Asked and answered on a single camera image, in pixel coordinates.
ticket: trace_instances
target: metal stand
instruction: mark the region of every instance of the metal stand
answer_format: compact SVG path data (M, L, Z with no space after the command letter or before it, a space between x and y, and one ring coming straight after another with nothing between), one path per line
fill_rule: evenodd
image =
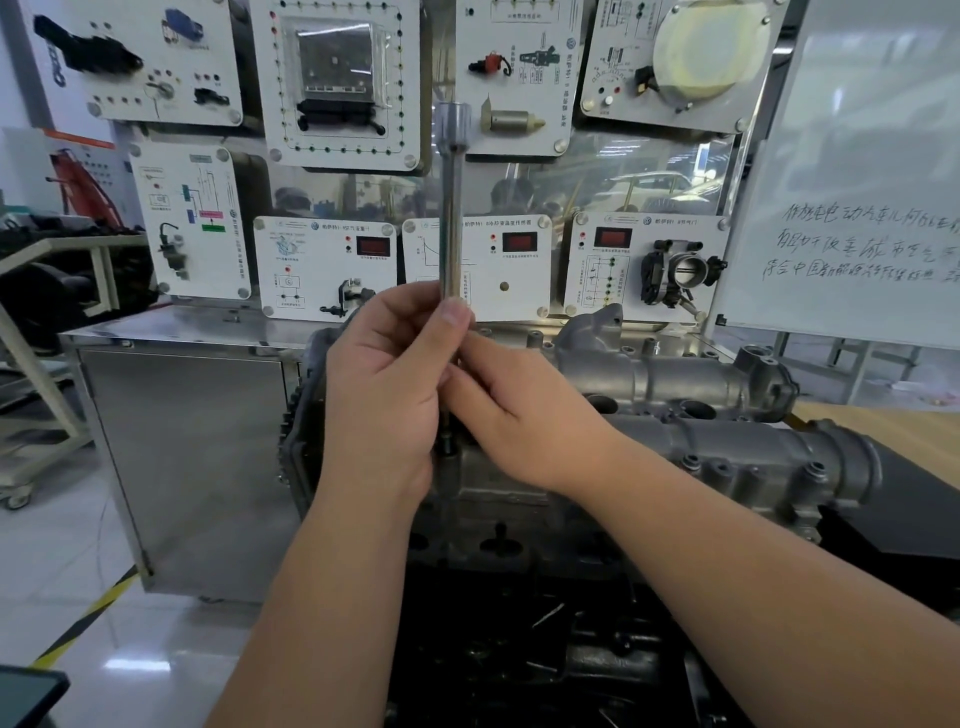
M109 249L146 244L147 239L144 235L46 238L0 260L0 276L50 253L90 251L97 284L97 297L100 302L88 308L85 313L87 316L95 316L120 306ZM30 381L54 418L52 420L15 418L0 420L0 497L6 499L9 510L17 510L30 502L34 489L33 479L37 474L90 442L90 433L63 396L57 381L34 354L30 344L23 338L10 314L2 305L0 305L0 342L10 352L16 368ZM60 431L64 433L65 439L55 444L35 444L16 439L17 436L22 436L24 432L30 430Z
M889 352L878 352L876 350L876 341L861 341L855 344L848 344L847 339L834 339L833 348L830 350L828 362L825 366L823 364L814 364L809 361L801 361L800 359L792 359L785 356L786 345L789 340L790 334L788 332L779 331L777 333L777 340L774 343L774 356L791 369L799 369L804 372L810 372L811 374L828 376L831 379L845 382L846 386L841 396L841 404L850 404L853 402L853 399L860 391L860 385L863 384L863 377L867 373L867 362L869 362L871 358L893 362L894 364L902 364L903 372L900 375L900 381L903 381L910 377L910 374L919 363L920 352L923 348L914 347L910 350L909 356L900 356L899 354ZM837 367L840 361L840 354L843 352L856 354L853 366L848 370Z

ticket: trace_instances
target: forearm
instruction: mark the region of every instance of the forearm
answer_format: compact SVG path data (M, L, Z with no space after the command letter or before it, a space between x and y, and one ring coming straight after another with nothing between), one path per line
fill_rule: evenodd
M415 505L321 481L208 728L382 726Z
M955 724L960 631L634 443L582 504L761 728Z

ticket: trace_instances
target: white panel board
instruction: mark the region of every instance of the white panel board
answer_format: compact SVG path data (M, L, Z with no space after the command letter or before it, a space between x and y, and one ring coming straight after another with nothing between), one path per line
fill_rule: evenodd
M745 132L786 7L775 0L601 0L581 110L642 124ZM660 91L638 93L635 73L648 67Z
M322 169L356 169L379 172L410 172L422 165L420 148L420 3L392 0L389 3L322 2L294 3L285 0L251 0L257 72L263 102L263 122L271 159L281 164ZM373 83L382 89L373 126L311 124L298 126L303 114L297 109L304 100L304 78L317 87L340 81L324 76L331 67L340 67L337 53L330 50L324 67L300 52L297 30L314 37L333 37L333 29L370 23L382 48L372 60L364 60L360 49L357 64L372 63ZM376 55L382 52L377 65Z
M558 157L570 139L583 0L457 0L456 99L473 108L472 155ZM488 75L468 70L488 54L506 59ZM490 99L494 131L481 128ZM497 132L499 111L526 111L544 123L527 132Z
M811 0L797 49L714 313L960 347L956 4Z
M640 297L640 263L658 240L673 240L674 252L685 244L703 243L703 260L722 257L728 234L721 230L722 217L707 215L657 215L642 212L590 212L574 218L570 234L564 310L568 316L592 313L605 305L621 303L627 321L696 323L679 306L649 305ZM616 247L605 242L618 241ZM709 311L716 286L691 289L693 305Z
M375 293L396 285L396 228L369 220L258 217L253 221L260 303L267 316L343 322L338 290L355 281Z
M131 165L160 289L174 296L247 299L252 285L243 218L224 147L137 142ZM186 256L178 271L161 246Z
M463 295L477 321L536 321L550 309L553 224L545 215L465 217ZM440 222L403 224L407 280L436 280Z
M212 0L67 0L68 32L108 37L143 60L129 76L80 74L95 116L121 121L239 126L243 122L229 3ZM168 11L203 26L191 40L167 22ZM198 103L197 89L221 97Z

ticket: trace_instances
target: right hand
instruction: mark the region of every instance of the right hand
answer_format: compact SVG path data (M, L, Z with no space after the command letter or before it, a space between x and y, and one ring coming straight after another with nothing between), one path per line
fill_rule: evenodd
M469 333L446 368L443 402L507 475L568 497L603 477L624 436L537 350Z

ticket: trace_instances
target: yellow black hazard tape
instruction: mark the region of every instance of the yellow black hazard tape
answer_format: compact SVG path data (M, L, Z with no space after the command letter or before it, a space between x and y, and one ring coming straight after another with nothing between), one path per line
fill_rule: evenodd
M84 612L84 615L70 625L69 629L60 635L53 644L47 647L43 654L36 658L30 667L36 669L50 669L53 667L54 663L60 659L60 656L70 648L70 645L77 641L77 638L107 610L110 604L119 599L120 595L130 588L130 585L139 575L136 566L130 567L130 570L121 576L120 580L110 587L103 596L93 602L89 609Z

